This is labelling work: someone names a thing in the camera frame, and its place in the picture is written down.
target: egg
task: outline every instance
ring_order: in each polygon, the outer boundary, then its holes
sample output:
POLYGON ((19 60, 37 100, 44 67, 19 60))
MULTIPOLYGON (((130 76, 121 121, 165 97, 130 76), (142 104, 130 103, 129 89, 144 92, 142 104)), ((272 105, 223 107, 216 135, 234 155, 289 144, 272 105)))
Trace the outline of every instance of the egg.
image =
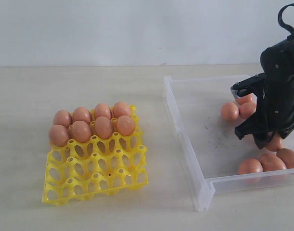
POLYGON ((281 148, 277 150, 276 156, 280 158, 287 166, 287 168, 294 168, 294 151, 288 148, 281 148))
POLYGON ((75 121, 72 124, 71 132, 73 138, 80 143, 88 142, 92 136, 92 130, 89 124, 81 120, 75 121))
POLYGON ((90 111, 85 107, 78 107, 73 112, 74 121, 84 121, 87 124, 90 124, 92 117, 90 111))
POLYGON ((287 169, 285 163, 271 153, 261 155, 259 160, 264 172, 287 169))
POLYGON ((256 111, 256 104, 253 102, 244 103, 239 108, 239 116, 242 119, 248 119, 256 111))
POLYGON ((129 105, 125 102, 117 102, 114 104, 113 113, 115 118, 119 118, 120 116, 132 116, 132 111, 129 105))
POLYGON ((232 121, 238 118, 239 108, 235 103, 225 103, 220 109, 221 116, 227 121, 232 121))
POLYGON ((112 112, 110 110, 110 107, 105 103, 99 103, 94 108, 94 118, 98 118, 100 116, 107 117, 109 119, 112 118, 112 112))
POLYGON ((105 140, 112 136, 114 125, 109 118, 100 116, 95 120, 94 130, 98 137, 105 140))
POLYGON ((276 133, 270 143, 267 143, 265 148, 271 152, 276 152, 278 149, 283 148, 283 139, 276 133))
POLYGON ((254 95, 248 94, 235 100, 238 105, 243 105, 244 103, 252 103, 254 101, 254 95))
POLYGON ((69 126, 72 124, 72 116, 71 114, 66 110, 60 110, 58 111, 53 120, 53 124, 59 124, 62 126, 65 126, 66 128, 69 128, 69 126))
MULTIPOLYGON (((239 165, 238 174, 249 174, 249 173, 257 173, 262 172, 261 163, 255 158, 249 158, 244 160, 239 165)), ((252 178, 245 180, 246 183, 258 183, 260 178, 252 178)))
POLYGON ((134 120, 127 116, 122 115, 116 121, 116 129, 123 136, 129 136, 135 130, 134 120))
POLYGON ((49 131, 49 138, 53 145, 63 147, 71 139, 71 134, 65 126, 55 124, 49 131))

